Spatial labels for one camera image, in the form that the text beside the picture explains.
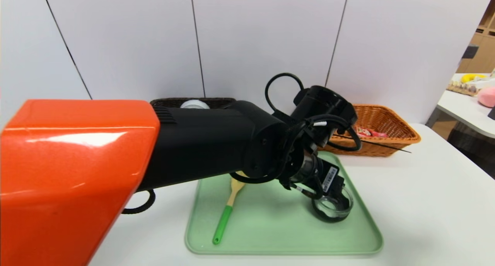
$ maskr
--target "white table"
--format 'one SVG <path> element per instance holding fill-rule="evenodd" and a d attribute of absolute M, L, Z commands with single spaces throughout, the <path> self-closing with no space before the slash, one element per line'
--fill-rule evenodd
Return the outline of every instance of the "white table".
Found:
<path fill-rule="evenodd" d="M 462 75 L 455 74 L 452 79 L 460 79 Z M 490 138 L 495 138 L 495 120 L 488 117 L 491 109 L 479 104 L 476 97 L 446 90 L 440 98 L 437 108 L 476 132 Z M 428 120 L 429 125 L 433 125 L 437 119 L 438 116 L 434 112 L 430 120 Z"/>
<path fill-rule="evenodd" d="M 195 255 L 184 245 L 194 181 L 158 189 L 149 210 L 120 216 L 91 266 L 494 265 L 495 181 L 430 128 L 412 126 L 422 137 L 407 148 L 412 154 L 341 156 L 383 234 L 385 245 L 376 255 Z"/>

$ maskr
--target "wooden spatula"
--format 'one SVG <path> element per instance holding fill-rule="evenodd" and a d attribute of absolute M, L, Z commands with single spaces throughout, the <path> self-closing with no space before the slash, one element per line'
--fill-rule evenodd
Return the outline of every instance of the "wooden spatula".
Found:
<path fill-rule="evenodd" d="M 244 172 L 236 171 L 240 176 L 246 177 Z M 230 188 L 232 189 L 232 193 L 230 194 L 229 200 L 227 201 L 227 205 L 225 206 L 222 216 L 220 217 L 220 221 L 218 222 L 217 229 L 215 231 L 215 235 L 213 236 L 213 243 L 218 245 L 222 241 L 223 232 L 225 231 L 225 227 L 227 226 L 227 222 L 230 217 L 230 213 L 232 213 L 232 207 L 234 206 L 234 201 L 236 199 L 237 193 L 244 187 L 245 183 L 239 182 L 232 178 L 230 182 Z"/>

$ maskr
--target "green spatula handle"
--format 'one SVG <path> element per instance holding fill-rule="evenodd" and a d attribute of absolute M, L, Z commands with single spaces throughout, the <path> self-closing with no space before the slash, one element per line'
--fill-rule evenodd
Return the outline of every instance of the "green spatula handle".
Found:
<path fill-rule="evenodd" d="M 223 210 L 222 217 L 218 222 L 217 230 L 215 231 L 215 235 L 213 236 L 213 244 L 218 245 L 222 241 L 223 232 L 225 231 L 225 227 L 227 226 L 227 222 L 230 217 L 230 213 L 232 213 L 232 206 L 225 206 Z"/>

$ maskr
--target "brown wicker basket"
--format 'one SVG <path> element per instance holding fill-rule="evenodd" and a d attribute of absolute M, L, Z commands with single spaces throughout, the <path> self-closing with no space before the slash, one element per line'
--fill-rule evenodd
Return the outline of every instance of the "brown wicker basket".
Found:
<path fill-rule="evenodd" d="M 389 136 L 387 138 L 361 138 L 362 141 L 370 141 L 399 149 L 421 141 L 421 137 L 418 133 L 416 133 L 416 131 L 414 131 L 410 125 L 400 118 L 393 110 L 386 106 L 379 106 L 376 104 L 355 104 L 354 108 L 357 113 L 357 126 L 373 129 L 380 133 L 386 133 Z M 352 139 L 342 137 L 332 136 L 330 141 L 347 147 L 354 145 Z M 325 146 L 324 150 L 342 155 L 362 155 L 372 157 L 388 157 L 398 151 L 397 149 L 366 142 L 362 143 L 361 150 L 355 152 L 339 150 L 328 145 Z"/>

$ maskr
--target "wooden cabinet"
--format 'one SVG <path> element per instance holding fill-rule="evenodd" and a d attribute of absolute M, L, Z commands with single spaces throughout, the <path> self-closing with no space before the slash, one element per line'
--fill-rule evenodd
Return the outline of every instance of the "wooden cabinet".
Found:
<path fill-rule="evenodd" d="M 491 73 L 495 68 L 495 0 L 490 1 L 470 43 L 479 49 L 473 59 L 461 61 L 456 73 Z"/>

